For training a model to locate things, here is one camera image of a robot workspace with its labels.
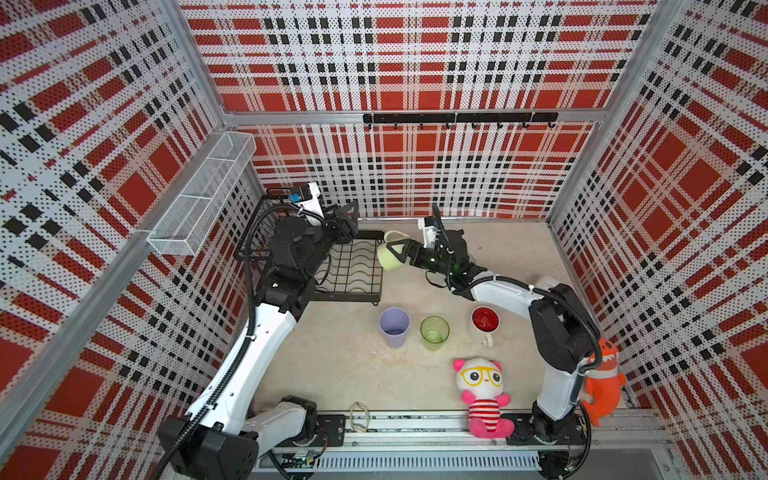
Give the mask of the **lilac plastic cup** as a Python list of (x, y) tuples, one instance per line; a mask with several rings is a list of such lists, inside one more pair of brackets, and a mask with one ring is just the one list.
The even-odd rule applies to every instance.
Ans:
[(379, 316), (378, 326), (386, 344), (390, 348), (399, 349), (405, 343), (410, 328), (410, 317), (404, 309), (390, 307)]

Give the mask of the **light green ceramic mug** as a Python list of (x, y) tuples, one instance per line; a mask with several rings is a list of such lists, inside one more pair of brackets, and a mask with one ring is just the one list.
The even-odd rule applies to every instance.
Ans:
[(385, 271), (393, 271), (403, 265), (404, 241), (410, 239), (409, 234), (397, 230), (384, 233), (382, 243), (377, 247), (377, 259)]

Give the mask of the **short green transparent cup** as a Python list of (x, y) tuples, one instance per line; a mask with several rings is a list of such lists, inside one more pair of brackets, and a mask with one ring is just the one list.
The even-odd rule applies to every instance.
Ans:
[(424, 347), (429, 351), (442, 348), (450, 337), (449, 323), (442, 317), (429, 316), (420, 324), (420, 334)]

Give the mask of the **orange fish plush toy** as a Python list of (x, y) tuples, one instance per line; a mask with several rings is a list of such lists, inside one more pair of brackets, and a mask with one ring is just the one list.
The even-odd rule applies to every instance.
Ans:
[(580, 400), (586, 408), (590, 423), (599, 427), (599, 420), (614, 412), (621, 398), (626, 377), (619, 372), (619, 349), (610, 340), (599, 339), (602, 363), (586, 374)]

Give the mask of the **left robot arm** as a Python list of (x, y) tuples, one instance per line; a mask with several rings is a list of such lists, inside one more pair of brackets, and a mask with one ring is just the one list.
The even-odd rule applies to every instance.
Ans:
[(158, 431), (164, 454), (151, 473), (166, 468), (193, 479), (245, 479), (259, 458), (288, 439), (315, 429), (315, 403), (288, 396), (256, 416), (246, 415), (277, 350), (297, 325), (316, 290), (317, 270), (337, 245), (359, 233), (359, 204), (313, 210), (304, 202), (277, 203), (246, 226), (241, 256), (247, 323), (200, 397)]

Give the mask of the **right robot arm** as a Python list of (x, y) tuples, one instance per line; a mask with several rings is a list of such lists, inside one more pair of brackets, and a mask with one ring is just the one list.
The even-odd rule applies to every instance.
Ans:
[(532, 406), (532, 431), (539, 442), (555, 443), (575, 423), (587, 375), (607, 361), (597, 326), (570, 286), (537, 287), (491, 272), (472, 260), (461, 230), (434, 231), (427, 244), (404, 238), (385, 242), (384, 247), (397, 265), (443, 275), (452, 294), (500, 307), (530, 322), (537, 351), (547, 364)]

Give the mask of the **red and white mug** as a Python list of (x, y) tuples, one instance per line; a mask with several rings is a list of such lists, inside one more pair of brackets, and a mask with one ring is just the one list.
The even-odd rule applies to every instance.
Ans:
[(500, 327), (500, 316), (491, 307), (478, 306), (471, 315), (467, 326), (470, 338), (487, 349), (494, 347), (494, 334)]

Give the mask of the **black wall hook rail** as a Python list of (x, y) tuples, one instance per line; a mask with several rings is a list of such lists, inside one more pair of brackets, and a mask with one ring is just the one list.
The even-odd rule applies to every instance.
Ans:
[(558, 112), (507, 112), (507, 113), (371, 113), (362, 116), (366, 125), (405, 125), (405, 124), (554, 124), (559, 118)]

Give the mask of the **white mesh wall shelf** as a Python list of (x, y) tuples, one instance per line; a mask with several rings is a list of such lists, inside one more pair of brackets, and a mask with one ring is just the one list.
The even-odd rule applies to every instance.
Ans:
[(193, 159), (181, 190), (149, 234), (152, 249), (160, 255), (197, 255), (255, 150), (250, 134), (213, 134)]

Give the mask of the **white pink panda plush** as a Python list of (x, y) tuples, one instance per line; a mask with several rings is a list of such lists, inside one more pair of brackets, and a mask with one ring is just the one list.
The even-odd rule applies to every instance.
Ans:
[(504, 391), (501, 363), (477, 357), (457, 359), (452, 367), (461, 401), (468, 407), (469, 433), (481, 439), (510, 437), (515, 425), (502, 417), (511, 396)]

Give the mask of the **beige rubber band loop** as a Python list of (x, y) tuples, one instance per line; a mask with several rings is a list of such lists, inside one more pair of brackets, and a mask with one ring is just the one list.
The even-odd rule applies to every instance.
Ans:
[(354, 402), (349, 409), (349, 425), (356, 433), (366, 433), (370, 426), (370, 411), (362, 402)]

